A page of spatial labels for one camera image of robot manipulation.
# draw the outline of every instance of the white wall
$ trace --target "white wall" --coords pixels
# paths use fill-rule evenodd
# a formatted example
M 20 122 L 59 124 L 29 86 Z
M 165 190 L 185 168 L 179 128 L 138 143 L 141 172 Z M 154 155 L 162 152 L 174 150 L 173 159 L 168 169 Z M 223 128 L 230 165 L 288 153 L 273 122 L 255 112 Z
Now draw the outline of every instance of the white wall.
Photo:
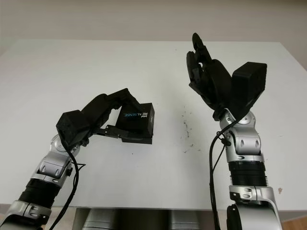
M 279 41 L 307 69 L 307 1 L 1 0 L 6 46 L 18 38 Z

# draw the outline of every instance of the black cable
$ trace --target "black cable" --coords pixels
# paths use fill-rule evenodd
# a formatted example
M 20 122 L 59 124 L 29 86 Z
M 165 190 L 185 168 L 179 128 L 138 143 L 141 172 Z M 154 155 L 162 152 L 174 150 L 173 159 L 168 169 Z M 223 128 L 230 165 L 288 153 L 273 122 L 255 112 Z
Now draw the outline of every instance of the black cable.
M 69 195 L 65 205 L 63 206 L 62 210 L 60 211 L 60 213 L 58 214 L 57 218 L 55 219 L 55 221 L 53 222 L 53 224 L 51 225 L 49 230 L 54 229 L 54 227 L 57 225 L 57 223 L 62 219 L 62 217 L 64 216 L 69 204 L 71 203 L 73 196 L 75 195 L 75 192 L 77 190 L 77 186 L 78 186 L 78 182 L 79 182 L 79 168 L 78 168 L 78 163 L 75 159 L 75 157 L 73 156 L 73 154 L 65 148 L 65 150 L 67 151 L 68 155 L 70 156 L 70 158 L 72 159 L 73 165 L 75 167 L 76 173 L 75 173 L 75 178 L 74 178 L 74 183 L 72 186 L 72 190 L 71 190 L 71 194 Z
M 213 138 L 213 141 L 210 145 L 209 150 L 209 168 L 210 168 L 210 199 L 211 199 L 211 207 L 213 211 L 213 218 L 214 218 L 214 226 L 216 230 L 221 230 L 220 224 L 219 224 L 219 217 L 216 209 L 216 200 L 215 200 L 215 191 L 214 191 L 214 180 L 213 180 L 213 161 L 212 161 L 212 155 L 213 155 L 213 148 L 217 141 L 217 139 L 224 134 L 225 131 L 230 129 L 232 126 L 237 124 L 240 121 L 240 119 L 234 121 L 233 123 L 227 125 L 225 128 L 223 128 L 220 132 L 216 134 L 216 136 Z
M 223 146 L 222 151 L 221 151 L 219 157 L 217 158 L 216 163 L 215 163 L 215 165 L 213 167 L 213 171 L 215 170 L 215 167 L 216 167 L 217 163 L 219 162 L 219 160 L 220 160 L 220 158 L 222 156 L 222 153 L 224 152 L 225 147 L 226 147 L 226 145 Z
M 78 171 L 80 172 L 81 168 L 83 168 L 86 164 L 77 164 L 77 165 L 81 165 L 81 167 L 78 168 Z M 75 174 L 75 176 L 73 177 L 73 183 L 72 183 L 72 184 L 75 184 L 75 181 L 76 181 L 76 174 Z

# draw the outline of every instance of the dirt speck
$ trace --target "dirt speck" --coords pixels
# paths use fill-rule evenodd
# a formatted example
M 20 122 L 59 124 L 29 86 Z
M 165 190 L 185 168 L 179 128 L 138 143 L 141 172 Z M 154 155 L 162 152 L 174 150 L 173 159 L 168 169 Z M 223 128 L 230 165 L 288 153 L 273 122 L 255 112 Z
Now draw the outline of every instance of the dirt speck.
M 188 129 L 189 129 L 188 124 L 187 124 L 186 120 L 184 120 L 183 123 L 184 123 L 185 126 L 186 126 L 186 133 L 187 133 L 187 137 L 189 138 L 189 137 L 190 137 L 190 133 L 189 133 L 189 131 L 188 131 Z

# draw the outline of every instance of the white tabletop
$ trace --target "white tabletop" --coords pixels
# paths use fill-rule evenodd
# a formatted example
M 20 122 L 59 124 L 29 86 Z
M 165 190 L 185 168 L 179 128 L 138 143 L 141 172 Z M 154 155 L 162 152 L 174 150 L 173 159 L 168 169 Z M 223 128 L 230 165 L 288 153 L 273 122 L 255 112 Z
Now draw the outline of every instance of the white tabletop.
M 205 44 L 231 73 L 247 61 L 268 64 L 266 90 L 252 108 L 266 174 L 280 210 L 307 210 L 307 72 L 280 43 Z M 11 203 L 24 190 L 63 112 L 128 88 L 140 103 L 153 103 L 153 144 L 91 137 L 77 156 L 87 166 L 71 205 L 211 209 L 208 152 L 219 124 L 188 86 L 190 50 L 191 42 L 17 42 L 0 57 L 0 203 Z M 107 124 L 115 124 L 118 113 Z M 220 149 L 219 143 L 215 156 Z M 233 203 L 229 175 L 224 155 L 215 171 L 219 209 Z M 63 205 L 71 182 L 55 205 Z

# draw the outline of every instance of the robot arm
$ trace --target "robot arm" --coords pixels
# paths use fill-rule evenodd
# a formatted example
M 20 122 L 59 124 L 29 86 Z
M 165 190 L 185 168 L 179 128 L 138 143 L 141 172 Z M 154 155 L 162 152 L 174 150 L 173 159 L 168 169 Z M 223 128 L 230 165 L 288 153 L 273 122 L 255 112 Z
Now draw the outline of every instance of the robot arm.
M 106 129 L 100 128 L 108 120 L 111 110 L 119 109 L 122 105 L 131 105 L 138 112 L 143 111 L 128 89 L 123 89 L 95 97 L 81 111 L 63 113 L 56 125 L 59 134 L 51 140 L 49 153 L 36 168 L 25 191 L 10 206 L 0 225 L 1 230 L 37 230 L 47 223 L 54 198 L 72 173 L 72 159 L 67 150 L 75 157 L 80 146 L 86 146 L 88 138 L 94 134 L 142 140 L 140 133 L 110 125 Z
M 264 91 L 267 65 L 247 62 L 231 77 L 220 61 L 211 59 L 196 33 L 192 41 L 195 53 L 187 54 L 189 85 L 214 110 L 213 118 L 220 122 L 225 136 L 223 143 L 232 179 L 229 193 L 235 201 L 227 209 L 227 228 L 281 230 L 273 189 L 267 186 L 256 119 L 249 111 Z M 221 134 L 213 140 L 211 156 Z M 210 187 L 215 229 L 219 230 L 212 169 Z

